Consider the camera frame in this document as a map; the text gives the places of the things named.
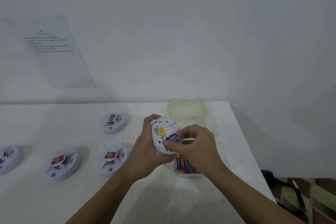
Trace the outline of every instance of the white table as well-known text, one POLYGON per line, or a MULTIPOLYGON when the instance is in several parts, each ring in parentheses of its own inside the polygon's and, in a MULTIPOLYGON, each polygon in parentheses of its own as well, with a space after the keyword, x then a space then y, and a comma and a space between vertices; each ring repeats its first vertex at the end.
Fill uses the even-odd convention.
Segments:
MULTIPOLYGON (((275 202, 228 102, 205 102, 215 117, 231 170, 275 202)), ((25 157, 0 177, 1 223, 64 223, 107 181, 96 168, 99 152, 111 143, 130 150, 143 119, 166 115, 167 103, 0 105, 0 146, 21 144, 25 157), (109 111, 131 114, 126 128, 104 134, 99 122, 109 111), (52 182, 43 166, 53 152, 78 147, 79 169, 52 182)), ((171 164, 136 182, 112 223, 243 223, 226 198, 205 178, 178 178, 171 164)))

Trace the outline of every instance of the red sticker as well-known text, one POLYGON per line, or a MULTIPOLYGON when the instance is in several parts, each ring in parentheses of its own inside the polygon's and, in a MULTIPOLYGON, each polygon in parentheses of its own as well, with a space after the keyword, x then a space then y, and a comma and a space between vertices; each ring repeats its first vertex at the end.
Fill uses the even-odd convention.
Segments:
POLYGON ((117 155, 116 152, 110 152, 110 151, 109 151, 109 152, 105 155, 104 158, 115 158, 116 155, 117 155))
POLYGON ((113 114, 113 115, 111 115, 110 117, 109 117, 109 119, 108 119, 108 122, 112 122, 113 121, 113 119, 114 119, 114 117, 115 117, 115 115, 113 114))
POLYGON ((53 164, 56 164, 56 163, 58 163, 58 162, 60 162, 60 161, 63 161, 65 159, 65 155, 61 155, 61 156, 59 156, 59 157, 57 157, 57 158, 53 158, 52 159, 52 165, 53 164))

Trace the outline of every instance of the left hand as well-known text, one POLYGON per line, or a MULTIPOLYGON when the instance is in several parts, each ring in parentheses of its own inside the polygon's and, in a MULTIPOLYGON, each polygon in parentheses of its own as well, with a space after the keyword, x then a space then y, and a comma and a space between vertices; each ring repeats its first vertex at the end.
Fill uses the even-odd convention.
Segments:
POLYGON ((128 158, 121 166, 121 169, 133 182, 147 177, 156 167, 169 163, 177 157, 176 154, 159 155, 155 152, 151 122, 160 117, 160 115, 152 114, 143 120, 141 135, 136 140, 128 158))

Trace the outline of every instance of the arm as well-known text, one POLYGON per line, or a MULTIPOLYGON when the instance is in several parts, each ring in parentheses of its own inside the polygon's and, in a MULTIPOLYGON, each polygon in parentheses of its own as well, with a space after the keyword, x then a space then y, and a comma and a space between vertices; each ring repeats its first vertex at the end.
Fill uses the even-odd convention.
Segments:
POLYGON ((161 116, 153 114, 145 118, 141 135, 126 161, 66 224, 110 223, 133 183, 147 177, 159 165, 176 158, 176 154, 158 155, 154 150, 151 121, 159 117, 161 116))
POLYGON ((187 126, 177 136, 195 140, 187 145, 174 142, 165 142, 164 145, 186 156, 193 167, 222 192, 246 223, 303 223, 232 173, 221 160, 214 135, 207 128, 187 126))

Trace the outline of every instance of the white smoke detector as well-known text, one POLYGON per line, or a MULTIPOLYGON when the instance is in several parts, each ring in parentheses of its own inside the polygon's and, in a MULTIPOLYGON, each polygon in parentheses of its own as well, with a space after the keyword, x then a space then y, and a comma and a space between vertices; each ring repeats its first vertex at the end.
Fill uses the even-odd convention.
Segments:
POLYGON ((77 170, 81 161, 81 154, 75 148, 64 148, 48 159, 44 173, 53 180, 62 181, 77 170))
POLYGON ((112 144, 106 146, 99 154, 97 167, 102 175, 110 177, 121 167, 127 157, 127 150, 122 144, 112 144))
POLYGON ((100 125, 106 134, 118 133, 126 126, 126 115, 122 112, 111 112, 103 117, 100 125))
POLYGON ((0 176, 16 167, 23 158, 21 146, 9 145, 0 149, 0 176))
POLYGON ((160 117, 152 123, 152 137, 156 153, 174 154, 175 152, 166 149, 164 141, 173 141, 182 144, 182 140, 176 136, 180 126, 168 117, 160 117))

